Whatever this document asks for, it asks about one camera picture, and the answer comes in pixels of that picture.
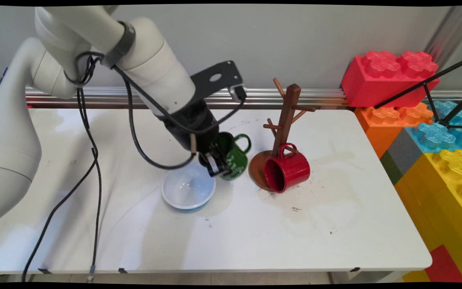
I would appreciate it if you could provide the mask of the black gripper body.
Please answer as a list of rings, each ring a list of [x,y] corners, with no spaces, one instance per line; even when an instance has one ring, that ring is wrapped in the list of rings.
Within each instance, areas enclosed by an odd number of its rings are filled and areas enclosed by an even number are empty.
[[[185,106],[180,111],[172,114],[172,117],[176,119],[178,123],[191,130],[205,130],[207,127],[216,123],[216,119],[204,100],[192,106]],[[167,128],[180,145],[186,150],[190,150],[190,133],[176,126],[172,121],[168,120],[167,117],[162,116],[161,120],[165,128]],[[215,126],[203,134],[197,134],[197,152],[202,155],[209,152],[210,144],[216,139],[218,134],[219,126]]]

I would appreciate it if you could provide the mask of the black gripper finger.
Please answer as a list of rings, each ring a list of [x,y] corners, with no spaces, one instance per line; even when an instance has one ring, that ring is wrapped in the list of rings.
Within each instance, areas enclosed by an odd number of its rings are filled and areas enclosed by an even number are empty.
[[[226,162],[231,161],[231,149],[232,141],[231,140],[215,140],[213,145],[216,147],[217,151],[222,155],[222,159]]]
[[[216,153],[199,153],[199,163],[207,169],[207,172],[211,177],[222,175],[227,172],[227,164],[225,160]]]

